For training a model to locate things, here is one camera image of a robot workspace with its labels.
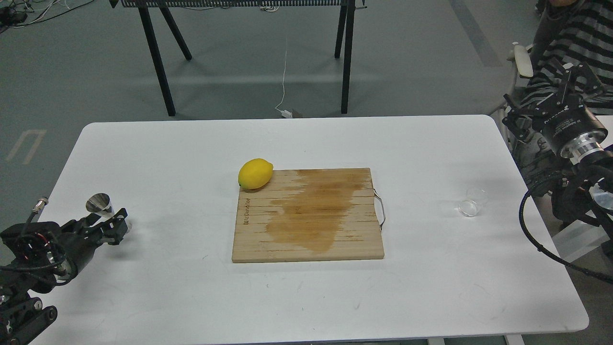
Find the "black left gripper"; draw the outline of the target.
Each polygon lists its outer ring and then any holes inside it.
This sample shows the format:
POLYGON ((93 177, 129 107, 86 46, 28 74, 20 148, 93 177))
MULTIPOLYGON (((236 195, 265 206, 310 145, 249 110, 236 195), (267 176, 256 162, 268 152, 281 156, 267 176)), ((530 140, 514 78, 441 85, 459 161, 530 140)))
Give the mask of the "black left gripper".
POLYGON ((1 282, 18 292, 49 293, 73 280, 102 244, 119 245, 130 231, 128 213, 121 208, 90 213, 63 226, 54 221, 16 224, 1 232, 2 243, 14 255, 1 267, 1 282))

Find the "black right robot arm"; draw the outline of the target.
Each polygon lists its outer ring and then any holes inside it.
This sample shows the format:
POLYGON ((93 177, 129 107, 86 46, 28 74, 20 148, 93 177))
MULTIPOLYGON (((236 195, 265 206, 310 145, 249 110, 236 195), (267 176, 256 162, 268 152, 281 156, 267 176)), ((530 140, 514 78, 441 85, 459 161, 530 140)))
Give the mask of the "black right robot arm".
POLYGON ((554 215, 564 221, 579 220, 603 227, 612 235, 612 152, 602 148, 608 131, 585 101, 606 92, 606 87, 585 62, 569 67, 552 60, 561 79, 558 88, 539 105, 521 107, 505 95, 510 111, 503 125, 519 142, 533 133, 545 139, 556 157, 570 167, 556 170, 535 181, 519 205, 519 223, 527 239, 547 257, 586 276, 612 283, 611 275, 582 268, 553 254, 528 231, 524 220, 527 199, 547 189, 552 193, 554 215))

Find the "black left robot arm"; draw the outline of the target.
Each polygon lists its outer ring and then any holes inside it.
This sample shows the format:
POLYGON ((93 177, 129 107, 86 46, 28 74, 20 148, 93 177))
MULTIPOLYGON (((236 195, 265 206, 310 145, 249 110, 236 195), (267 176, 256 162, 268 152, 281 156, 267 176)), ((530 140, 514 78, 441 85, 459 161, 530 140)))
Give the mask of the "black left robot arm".
POLYGON ((132 228, 125 208, 114 210, 106 194, 86 201, 88 215, 64 225, 34 221, 48 205, 40 198, 28 219, 1 233, 14 255, 1 267, 1 343, 28 345, 58 317, 55 306, 44 307, 30 292, 50 293, 74 280, 103 244, 119 245, 132 228))

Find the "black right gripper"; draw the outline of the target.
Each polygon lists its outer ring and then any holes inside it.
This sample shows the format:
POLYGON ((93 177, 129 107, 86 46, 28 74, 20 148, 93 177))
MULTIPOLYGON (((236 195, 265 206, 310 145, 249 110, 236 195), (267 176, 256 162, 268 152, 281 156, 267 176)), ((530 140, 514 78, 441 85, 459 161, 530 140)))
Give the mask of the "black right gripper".
POLYGON ((552 63, 560 73, 560 83, 553 100, 535 108, 521 107, 504 94, 508 111, 502 124, 519 142, 528 143, 539 132, 555 155, 569 160, 588 160, 602 155, 607 129, 585 106, 585 101, 606 94, 606 85, 587 63, 562 65, 552 63))

